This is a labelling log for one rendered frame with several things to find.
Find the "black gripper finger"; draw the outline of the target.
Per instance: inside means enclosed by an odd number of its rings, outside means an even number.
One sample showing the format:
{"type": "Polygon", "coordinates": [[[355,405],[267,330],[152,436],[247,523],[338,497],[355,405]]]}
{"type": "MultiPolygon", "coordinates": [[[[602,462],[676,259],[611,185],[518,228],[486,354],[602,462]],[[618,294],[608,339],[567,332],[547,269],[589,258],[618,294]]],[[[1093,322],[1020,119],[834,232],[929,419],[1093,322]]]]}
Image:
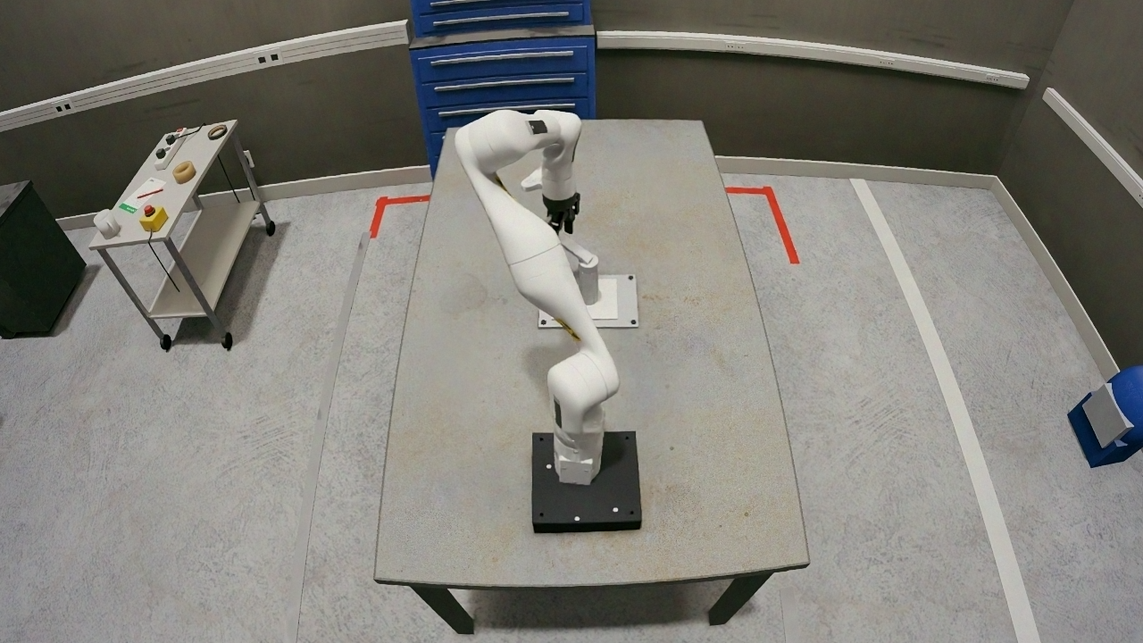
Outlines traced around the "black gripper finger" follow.
{"type": "Polygon", "coordinates": [[[559,230],[561,230],[563,227],[563,219],[566,219],[566,212],[561,212],[560,214],[559,223],[558,223],[558,225],[554,225],[552,223],[552,214],[547,215],[546,224],[550,225],[550,227],[555,231],[555,235],[559,235],[559,230]]]}
{"type": "Polygon", "coordinates": [[[574,233],[575,215],[580,214],[580,194],[577,194],[577,201],[574,206],[575,209],[574,208],[567,209],[568,217],[566,217],[566,220],[563,220],[563,231],[566,231],[566,233],[569,233],[569,235],[574,233]]]}

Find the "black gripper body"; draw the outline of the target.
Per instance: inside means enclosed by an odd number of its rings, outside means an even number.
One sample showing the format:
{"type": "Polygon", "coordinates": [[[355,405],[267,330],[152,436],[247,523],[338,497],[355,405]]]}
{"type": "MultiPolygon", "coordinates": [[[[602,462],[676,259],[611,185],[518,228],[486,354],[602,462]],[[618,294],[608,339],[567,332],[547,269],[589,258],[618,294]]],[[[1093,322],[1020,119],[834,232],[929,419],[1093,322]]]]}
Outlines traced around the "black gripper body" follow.
{"type": "Polygon", "coordinates": [[[567,209],[572,208],[576,203],[577,195],[575,192],[574,196],[568,198],[566,200],[552,200],[547,199],[542,194],[542,199],[543,199],[543,204],[546,204],[547,215],[552,214],[552,222],[558,224],[561,212],[566,212],[566,217],[568,217],[567,209]]]}

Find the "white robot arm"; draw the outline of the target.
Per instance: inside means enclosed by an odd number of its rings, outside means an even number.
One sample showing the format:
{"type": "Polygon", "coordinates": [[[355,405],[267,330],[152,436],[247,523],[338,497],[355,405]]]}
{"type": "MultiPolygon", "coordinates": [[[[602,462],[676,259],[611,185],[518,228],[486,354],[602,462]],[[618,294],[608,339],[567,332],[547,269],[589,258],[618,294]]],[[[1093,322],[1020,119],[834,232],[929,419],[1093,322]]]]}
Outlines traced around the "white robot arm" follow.
{"type": "Polygon", "coordinates": [[[522,180],[521,190],[542,188],[552,200],[572,198],[576,192],[574,152],[581,131],[582,121],[574,113],[538,110],[527,115],[501,110],[459,128],[455,148],[517,289],[566,327],[580,349],[547,370],[547,399],[554,413],[560,483],[589,485],[604,455],[605,409],[599,403],[618,392],[618,372],[589,316],[555,231],[510,196],[496,174],[530,150],[545,147],[539,152],[538,170],[522,180]]]}

